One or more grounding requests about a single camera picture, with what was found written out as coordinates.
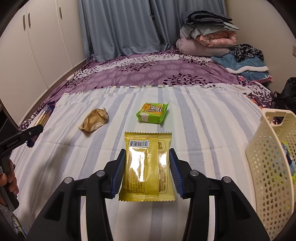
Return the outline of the person's left hand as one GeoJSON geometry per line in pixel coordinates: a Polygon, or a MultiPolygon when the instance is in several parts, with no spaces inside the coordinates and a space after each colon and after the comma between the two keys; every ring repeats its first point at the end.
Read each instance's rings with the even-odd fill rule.
{"type": "Polygon", "coordinates": [[[19,188],[17,186],[17,179],[14,170],[14,164],[12,160],[9,162],[10,172],[8,174],[1,173],[1,186],[9,184],[9,191],[14,195],[18,195],[19,188]]]}

